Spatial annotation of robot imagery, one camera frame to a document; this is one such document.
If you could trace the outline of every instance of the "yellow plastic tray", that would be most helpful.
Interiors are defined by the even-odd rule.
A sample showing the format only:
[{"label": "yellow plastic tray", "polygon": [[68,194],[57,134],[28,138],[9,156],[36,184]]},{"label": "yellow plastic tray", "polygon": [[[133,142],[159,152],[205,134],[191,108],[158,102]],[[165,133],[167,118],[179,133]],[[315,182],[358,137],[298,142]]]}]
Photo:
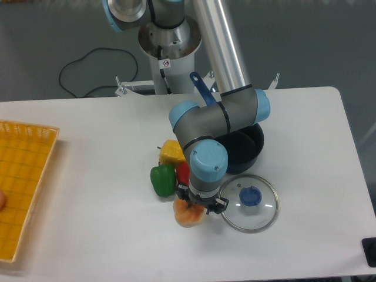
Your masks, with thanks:
[{"label": "yellow plastic tray", "polygon": [[57,127],[0,120],[0,261],[16,259],[19,242],[34,206]]}]

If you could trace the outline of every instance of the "lid knob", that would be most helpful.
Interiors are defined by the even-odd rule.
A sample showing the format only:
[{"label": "lid knob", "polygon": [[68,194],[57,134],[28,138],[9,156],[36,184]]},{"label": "lid knob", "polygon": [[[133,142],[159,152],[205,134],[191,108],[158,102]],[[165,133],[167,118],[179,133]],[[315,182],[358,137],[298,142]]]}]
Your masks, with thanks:
[{"label": "lid knob", "polygon": [[258,188],[251,186],[242,188],[239,193],[239,198],[245,206],[254,207],[260,204],[263,197]]}]

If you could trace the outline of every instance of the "warning sticker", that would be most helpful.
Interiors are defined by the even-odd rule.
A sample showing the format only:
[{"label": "warning sticker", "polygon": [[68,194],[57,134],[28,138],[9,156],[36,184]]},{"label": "warning sticker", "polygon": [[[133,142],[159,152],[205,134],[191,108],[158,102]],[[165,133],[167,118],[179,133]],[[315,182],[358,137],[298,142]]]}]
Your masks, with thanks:
[{"label": "warning sticker", "polygon": [[163,59],[158,61],[159,69],[167,69],[171,67],[170,59]]}]

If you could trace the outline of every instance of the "green bell pepper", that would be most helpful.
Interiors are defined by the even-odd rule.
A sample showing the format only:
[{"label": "green bell pepper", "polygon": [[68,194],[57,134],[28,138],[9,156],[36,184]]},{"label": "green bell pepper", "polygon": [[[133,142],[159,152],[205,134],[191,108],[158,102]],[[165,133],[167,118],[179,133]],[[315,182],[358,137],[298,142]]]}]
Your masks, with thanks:
[{"label": "green bell pepper", "polygon": [[159,197],[169,197],[175,193],[176,174],[171,164],[159,164],[150,171],[150,179]]}]

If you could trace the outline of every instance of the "gray floor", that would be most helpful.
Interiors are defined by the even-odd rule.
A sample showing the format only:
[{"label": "gray floor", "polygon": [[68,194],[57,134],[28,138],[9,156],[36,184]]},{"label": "gray floor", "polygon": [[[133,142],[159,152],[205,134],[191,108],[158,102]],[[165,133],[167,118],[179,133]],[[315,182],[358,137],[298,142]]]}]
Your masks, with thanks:
[{"label": "gray floor", "polygon": [[[101,0],[44,0],[0,4],[0,101],[62,99],[64,65],[96,47],[123,48],[137,57],[137,80],[151,79],[137,30],[114,33]],[[334,86],[340,90],[362,168],[376,204],[376,1],[231,0],[231,12],[252,82],[267,88],[277,72],[279,88]],[[187,13],[193,15],[192,7]],[[206,51],[197,71],[210,69]],[[100,85],[130,79],[133,61],[102,52],[69,68],[63,83],[82,96]],[[96,96],[112,96],[101,90]]]}]

